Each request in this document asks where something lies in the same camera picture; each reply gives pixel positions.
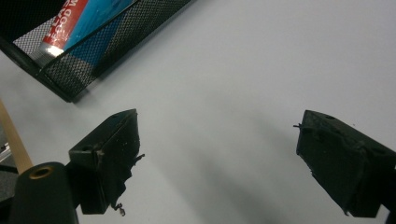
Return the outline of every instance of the wooden stick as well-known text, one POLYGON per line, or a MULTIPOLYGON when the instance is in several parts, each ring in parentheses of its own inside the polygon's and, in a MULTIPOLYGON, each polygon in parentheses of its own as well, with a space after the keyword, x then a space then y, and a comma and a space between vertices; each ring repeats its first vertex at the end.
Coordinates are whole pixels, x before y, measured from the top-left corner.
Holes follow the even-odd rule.
POLYGON ((33 164, 1 99, 0 121, 3 125, 4 132, 6 133, 12 157, 14 158, 15 164, 17 165, 18 173, 21 175, 24 171, 33 167, 33 164))

